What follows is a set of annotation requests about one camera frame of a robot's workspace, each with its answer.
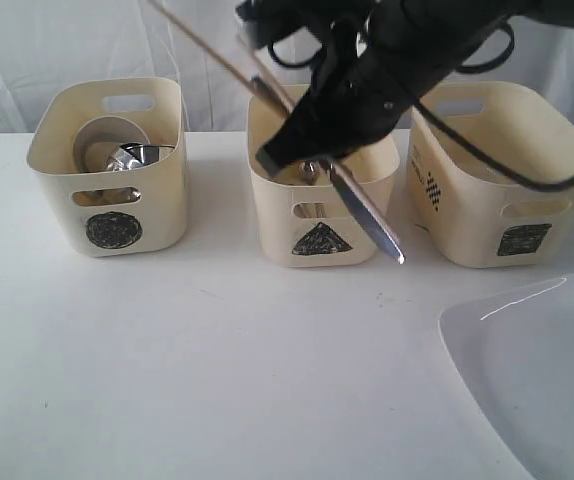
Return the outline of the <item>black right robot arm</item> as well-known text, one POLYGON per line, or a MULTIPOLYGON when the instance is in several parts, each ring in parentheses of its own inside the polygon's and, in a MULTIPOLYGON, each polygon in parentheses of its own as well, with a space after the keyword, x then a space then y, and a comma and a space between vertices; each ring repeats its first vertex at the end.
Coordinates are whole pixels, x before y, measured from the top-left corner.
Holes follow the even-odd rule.
POLYGON ((514 16, 574 29, 574 1, 244 1, 236 14, 256 48, 302 28, 323 46, 308 90, 256 153, 271 176, 380 141, 514 16))

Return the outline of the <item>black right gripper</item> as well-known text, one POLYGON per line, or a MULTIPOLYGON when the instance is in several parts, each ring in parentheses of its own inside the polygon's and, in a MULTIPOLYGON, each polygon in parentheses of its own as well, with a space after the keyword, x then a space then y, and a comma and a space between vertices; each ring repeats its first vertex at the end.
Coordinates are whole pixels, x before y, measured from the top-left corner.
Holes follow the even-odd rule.
POLYGON ((299 160, 342 157, 382 139, 451 73, 502 64, 506 53, 467 60, 506 22, 504 1, 372 1, 335 14, 311 89, 256 160, 276 176, 299 160))

